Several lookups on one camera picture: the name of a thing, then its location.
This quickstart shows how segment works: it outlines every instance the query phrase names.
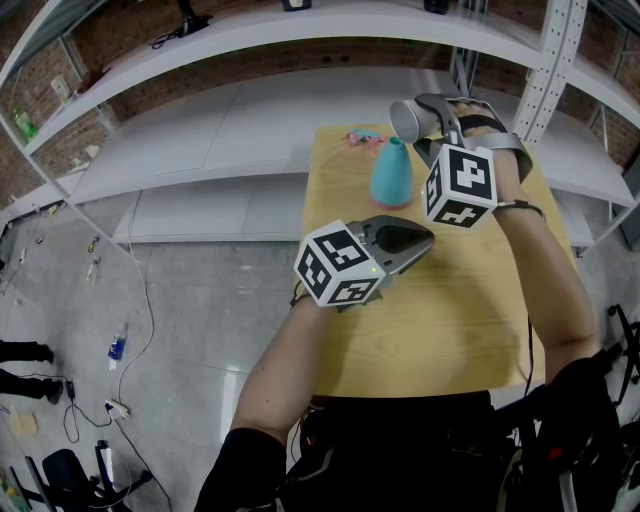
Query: person's leg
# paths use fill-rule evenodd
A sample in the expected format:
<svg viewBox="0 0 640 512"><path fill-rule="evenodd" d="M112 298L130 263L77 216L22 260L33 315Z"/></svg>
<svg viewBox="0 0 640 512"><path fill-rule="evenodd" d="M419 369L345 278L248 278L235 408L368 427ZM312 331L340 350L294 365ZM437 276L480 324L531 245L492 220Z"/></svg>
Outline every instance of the person's leg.
<svg viewBox="0 0 640 512"><path fill-rule="evenodd" d="M0 393L39 399L47 397L52 404L58 403L63 385L51 379L24 379L0 370Z"/></svg>
<svg viewBox="0 0 640 512"><path fill-rule="evenodd" d="M35 341L11 343L0 340L0 363L7 361L48 361L53 363L53 352L47 345Z"/></svg>

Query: green bottle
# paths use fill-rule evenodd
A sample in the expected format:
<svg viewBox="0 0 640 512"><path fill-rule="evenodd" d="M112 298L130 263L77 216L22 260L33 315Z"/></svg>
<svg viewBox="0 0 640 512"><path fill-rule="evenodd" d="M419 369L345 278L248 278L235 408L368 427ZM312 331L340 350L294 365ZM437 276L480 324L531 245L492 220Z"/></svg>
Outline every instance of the green bottle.
<svg viewBox="0 0 640 512"><path fill-rule="evenodd" d="M20 128L24 138L27 139L27 142L31 142L31 140L38 135L38 130L33 126L29 114L21 112L18 107L13 109L13 119L18 128Z"/></svg>

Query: person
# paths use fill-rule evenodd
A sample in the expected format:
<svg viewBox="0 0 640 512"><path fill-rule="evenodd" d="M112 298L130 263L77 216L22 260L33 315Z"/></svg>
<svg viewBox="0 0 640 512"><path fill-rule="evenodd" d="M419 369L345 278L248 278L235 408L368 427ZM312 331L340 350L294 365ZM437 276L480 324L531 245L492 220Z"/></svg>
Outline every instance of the person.
<svg viewBox="0 0 640 512"><path fill-rule="evenodd" d="M53 364L54 354L47 345L35 341L15 343L0 340L0 363L8 361L47 361ZM55 405L62 395L63 384L52 379L28 379L16 377L11 373L0 370L0 393L20 395L40 399L46 397L49 403Z"/></svg>
<svg viewBox="0 0 640 512"><path fill-rule="evenodd" d="M456 105L456 114L491 116L465 104ZM493 131L479 127L465 135ZM510 150L494 151L494 167L498 200L528 201ZM336 313L306 296L292 306L251 371L196 512L563 510L559 478L549 466L568 456L571 450L562 450L573 445L553 443L584 434L589 445L597 431L603 452L618 449L617 416L594 363L599 352L594 315L574 267L535 210L503 209L494 216L511 247L530 322L544 347L545 386L530 398L545 388L555 403L543 407L538 439L533 431L535 453L519 451L506 435L492 434L495 411L488 391L312 402L324 335ZM302 456L287 473L287 437L299 420ZM580 426L575 436L567 431L574 424ZM523 446L530 437L526 433L523 429ZM594 459L597 463L588 464L591 473L577 471L574 477L581 511L610 509L615 500L616 473L601 468L615 456L600 453ZM523 472L517 471L519 465Z"/></svg>

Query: yellow tabletop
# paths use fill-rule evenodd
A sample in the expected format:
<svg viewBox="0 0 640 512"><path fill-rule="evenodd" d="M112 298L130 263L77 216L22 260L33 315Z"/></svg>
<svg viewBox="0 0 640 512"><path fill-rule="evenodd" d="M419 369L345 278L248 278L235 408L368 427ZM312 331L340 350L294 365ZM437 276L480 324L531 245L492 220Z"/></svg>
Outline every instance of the yellow tabletop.
<svg viewBox="0 0 640 512"><path fill-rule="evenodd" d="M358 125L391 135L388 126ZM376 152L351 147L349 126L316 132L302 232L336 219L380 214L427 225L418 197L429 170L409 147L414 199L402 210L376 207L369 178ZM532 203L571 257L560 214L540 169L524 182ZM515 262L493 218L474 231L429 223L436 242L419 263L382 290L383 300L334 315L323 354L320 395L407 397L464 393L526 381L527 311ZM534 339L534 380L544 375Z"/></svg>

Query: teal bottle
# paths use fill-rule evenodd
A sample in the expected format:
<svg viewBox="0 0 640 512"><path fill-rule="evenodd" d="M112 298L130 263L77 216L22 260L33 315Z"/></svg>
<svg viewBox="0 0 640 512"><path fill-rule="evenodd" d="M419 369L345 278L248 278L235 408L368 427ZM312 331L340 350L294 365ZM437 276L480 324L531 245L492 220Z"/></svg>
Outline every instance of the teal bottle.
<svg viewBox="0 0 640 512"><path fill-rule="evenodd" d="M373 166L369 192L376 205L387 210L399 210L411 202L411 160L404 142L398 137L391 137L380 151Z"/></svg>

